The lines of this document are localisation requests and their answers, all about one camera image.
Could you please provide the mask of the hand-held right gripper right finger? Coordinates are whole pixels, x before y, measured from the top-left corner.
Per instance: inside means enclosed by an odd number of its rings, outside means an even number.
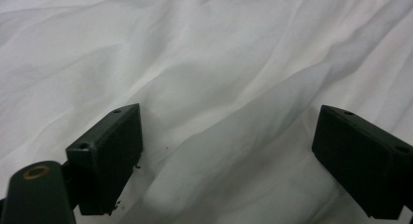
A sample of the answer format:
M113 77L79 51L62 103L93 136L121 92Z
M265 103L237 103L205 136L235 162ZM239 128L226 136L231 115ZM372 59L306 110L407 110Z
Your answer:
M413 211L413 146L337 107L320 108L312 151L367 216Z

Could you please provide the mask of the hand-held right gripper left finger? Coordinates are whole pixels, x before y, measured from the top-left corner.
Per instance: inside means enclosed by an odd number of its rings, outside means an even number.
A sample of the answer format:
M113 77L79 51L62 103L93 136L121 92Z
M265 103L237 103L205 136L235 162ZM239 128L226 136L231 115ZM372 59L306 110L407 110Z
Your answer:
M109 112L66 148L82 214L112 213L142 151L138 104Z

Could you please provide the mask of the white skirt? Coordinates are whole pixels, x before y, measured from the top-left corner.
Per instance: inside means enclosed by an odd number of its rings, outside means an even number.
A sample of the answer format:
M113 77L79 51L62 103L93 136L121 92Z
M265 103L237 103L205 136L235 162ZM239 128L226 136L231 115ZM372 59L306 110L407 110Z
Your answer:
M319 110L413 145L413 0L0 0L0 198L141 107L117 209L81 224L408 224L365 215L315 158Z

